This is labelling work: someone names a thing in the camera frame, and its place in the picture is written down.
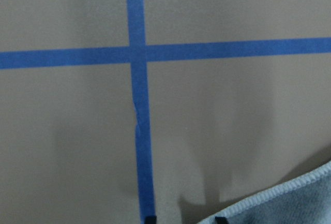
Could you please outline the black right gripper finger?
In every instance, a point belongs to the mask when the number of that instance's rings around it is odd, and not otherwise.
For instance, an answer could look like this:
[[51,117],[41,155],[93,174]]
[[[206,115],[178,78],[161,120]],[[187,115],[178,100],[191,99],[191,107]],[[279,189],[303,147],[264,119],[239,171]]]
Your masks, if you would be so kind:
[[228,220],[226,217],[215,217],[216,224],[228,224]]

